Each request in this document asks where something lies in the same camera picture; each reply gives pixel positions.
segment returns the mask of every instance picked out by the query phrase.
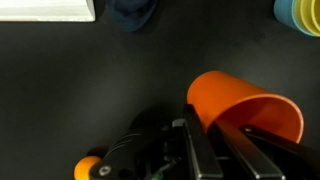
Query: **screw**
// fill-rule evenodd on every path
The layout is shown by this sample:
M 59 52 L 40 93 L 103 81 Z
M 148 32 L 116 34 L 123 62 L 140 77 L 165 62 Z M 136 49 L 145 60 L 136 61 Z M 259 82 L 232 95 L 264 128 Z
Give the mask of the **screw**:
M 100 176 L 106 176 L 106 175 L 108 175 L 110 173 L 111 173 L 111 167 L 110 166 L 102 166 L 99 169 L 99 175 Z

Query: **black surface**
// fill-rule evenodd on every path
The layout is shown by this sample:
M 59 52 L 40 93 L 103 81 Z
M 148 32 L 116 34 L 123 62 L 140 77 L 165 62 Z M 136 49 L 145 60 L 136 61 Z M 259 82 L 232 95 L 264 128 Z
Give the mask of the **black surface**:
M 320 40 L 278 23 L 271 0 L 160 1 L 133 34 L 96 3 L 96 23 L 0 23 L 0 179 L 72 179 L 140 112 L 181 117 L 189 84 L 217 69 L 295 101 L 320 150 Z

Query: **blue cloth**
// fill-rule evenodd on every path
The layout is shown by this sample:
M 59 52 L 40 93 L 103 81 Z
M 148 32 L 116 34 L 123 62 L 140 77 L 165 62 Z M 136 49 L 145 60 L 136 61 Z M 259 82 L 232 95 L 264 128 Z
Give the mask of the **blue cloth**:
M 139 30 L 150 19 L 158 0 L 107 0 L 109 10 L 123 31 Z

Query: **stacked cups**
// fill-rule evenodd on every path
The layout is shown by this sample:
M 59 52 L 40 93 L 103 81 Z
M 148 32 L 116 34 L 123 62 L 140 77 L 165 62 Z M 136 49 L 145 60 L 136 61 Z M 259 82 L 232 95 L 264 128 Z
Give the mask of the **stacked cups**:
M 276 0 L 274 14 L 289 27 L 320 37 L 320 0 Z

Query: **yellow cup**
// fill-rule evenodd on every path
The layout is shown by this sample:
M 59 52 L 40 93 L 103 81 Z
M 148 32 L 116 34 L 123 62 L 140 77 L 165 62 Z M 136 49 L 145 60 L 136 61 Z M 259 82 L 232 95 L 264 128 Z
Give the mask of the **yellow cup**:
M 316 26 L 320 32 L 320 1 L 312 0 L 311 2 L 311 16 L 313 24 Z
M 317 20 L 319 8 L 319 0 L 301 0 L 300 2 L 300 16 L 303 26 L 318 37 L 320 37 L 320 27 L 318 27 L 320 20 Z

